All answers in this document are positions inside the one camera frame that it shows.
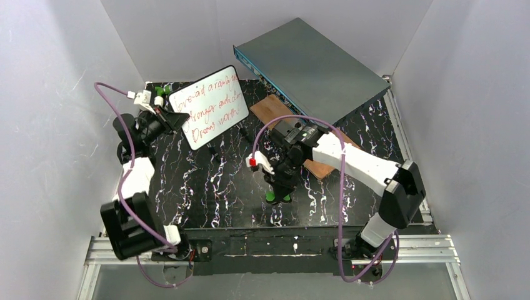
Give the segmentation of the green whiteboard eraser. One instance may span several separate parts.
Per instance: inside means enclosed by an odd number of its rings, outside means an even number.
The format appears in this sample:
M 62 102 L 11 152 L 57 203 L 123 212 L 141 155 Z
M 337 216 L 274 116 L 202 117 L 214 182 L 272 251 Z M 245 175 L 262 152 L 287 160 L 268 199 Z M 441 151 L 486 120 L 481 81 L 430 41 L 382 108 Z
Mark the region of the green whiteboard eraser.
M 279 203 L 291 203 L 290 195 L 283 198 L 277 197 L 272 191 L 266 193 L 266 203 L 270 205 L 277 205 Z

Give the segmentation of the small whiteboard red writing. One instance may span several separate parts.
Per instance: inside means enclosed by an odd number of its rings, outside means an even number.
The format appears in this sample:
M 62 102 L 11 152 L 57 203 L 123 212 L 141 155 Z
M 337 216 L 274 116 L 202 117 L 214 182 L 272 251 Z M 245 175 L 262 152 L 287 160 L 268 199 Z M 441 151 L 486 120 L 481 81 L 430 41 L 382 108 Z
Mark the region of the small whiteboard red writing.
M 174 112 L 189 115 L 182 131 L 194 151 L 249 116 L 234 66 L 226 66 L 172 92 L 168 100 Z

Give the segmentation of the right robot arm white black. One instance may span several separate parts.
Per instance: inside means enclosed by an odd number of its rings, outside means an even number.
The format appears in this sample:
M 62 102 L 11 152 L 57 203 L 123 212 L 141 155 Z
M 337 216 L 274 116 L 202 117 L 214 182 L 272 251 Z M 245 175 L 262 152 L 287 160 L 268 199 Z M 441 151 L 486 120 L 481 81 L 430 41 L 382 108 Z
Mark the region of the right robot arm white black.
M 290 201 L 296 187 L 294 175 L 306 161 L 343 171 L 381 197 L 378 211 L 355 240 L 343 247 L 344 258 L 372 258 L 390 234 L 409 226 L 426 197 L 423 179 L 414 161 L 398 163 L 373 156 L 316 124 L 293 126 L 280 121 L 269 136 L 283 150 L 281 159 L 270 162 L 263 153 L 255 151 L 246 161 L 250 168 L 261 168 L 264 180 L 272 187 L 272 192 L 266 196 L 268 203 Z

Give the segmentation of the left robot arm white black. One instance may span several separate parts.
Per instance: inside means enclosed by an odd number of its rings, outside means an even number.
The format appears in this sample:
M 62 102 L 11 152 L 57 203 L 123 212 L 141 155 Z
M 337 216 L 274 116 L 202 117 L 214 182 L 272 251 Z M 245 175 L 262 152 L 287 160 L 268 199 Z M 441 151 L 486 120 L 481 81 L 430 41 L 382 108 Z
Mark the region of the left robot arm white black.
M 174 134 L 188 113 L 161 107 L 138 116 L 121 114 L 112 123 L 121 142 L 117 158 L 124 174 L 113 200 L 103 204 L 100 214 L 115 256 L 123 261 L 148 251 L 169 259 L 187 259 L 192 250 L 178 225 L 165 225 L 149 197 L 156 159 L 151 144 L 163 134 Z

